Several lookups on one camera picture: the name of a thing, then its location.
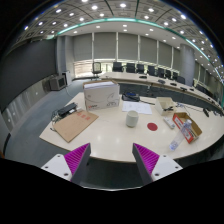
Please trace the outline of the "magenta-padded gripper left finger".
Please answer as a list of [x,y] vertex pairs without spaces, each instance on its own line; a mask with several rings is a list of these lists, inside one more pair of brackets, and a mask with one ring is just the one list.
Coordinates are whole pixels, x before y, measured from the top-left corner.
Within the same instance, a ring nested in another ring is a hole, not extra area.
[[56,154],[42,166],[42,169],[79,185],[84,175],[90,153],[91,145],[87,143],[70,151],[66,155]]

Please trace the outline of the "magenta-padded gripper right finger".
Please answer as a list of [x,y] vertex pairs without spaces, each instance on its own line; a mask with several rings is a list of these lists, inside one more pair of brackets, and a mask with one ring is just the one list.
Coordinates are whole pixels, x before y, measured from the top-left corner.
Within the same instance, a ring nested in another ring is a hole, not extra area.
[[136,160],[143,185],[152,183],[182,169],[168,155],[158,155],[137,143],[133,144],[132,153]]

